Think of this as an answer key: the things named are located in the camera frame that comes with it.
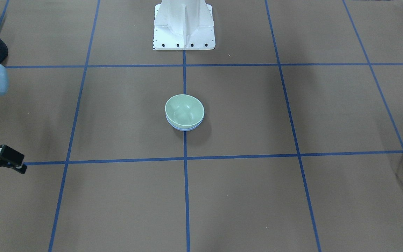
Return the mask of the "blue bowl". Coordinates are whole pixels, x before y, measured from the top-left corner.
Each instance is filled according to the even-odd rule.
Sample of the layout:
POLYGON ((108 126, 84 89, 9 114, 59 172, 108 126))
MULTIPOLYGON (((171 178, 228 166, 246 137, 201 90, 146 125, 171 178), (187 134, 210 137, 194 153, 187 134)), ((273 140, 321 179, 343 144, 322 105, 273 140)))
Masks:
POLYGON ((194 130, 195 128, 197 128, 203 122, 203 119, 202 119, 197 124, 193 125, 192 127, 179 127, 179 126, 175 125, 168 117, 166 117, 166 119, 167 119, 168 123, 174 129, 176 129, 178 131, 191 131, 191 130, 194 130))

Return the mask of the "green bowl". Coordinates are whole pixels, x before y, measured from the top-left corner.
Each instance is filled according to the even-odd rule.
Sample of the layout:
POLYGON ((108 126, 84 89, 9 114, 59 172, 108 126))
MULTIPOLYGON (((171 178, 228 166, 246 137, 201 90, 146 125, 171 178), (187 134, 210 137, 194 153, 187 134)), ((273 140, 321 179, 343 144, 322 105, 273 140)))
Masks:
POLYGON ((165 104, 165 115, 179 127, 192 127, 205 117, 203 104, 194 96, 178 94, 165 104))

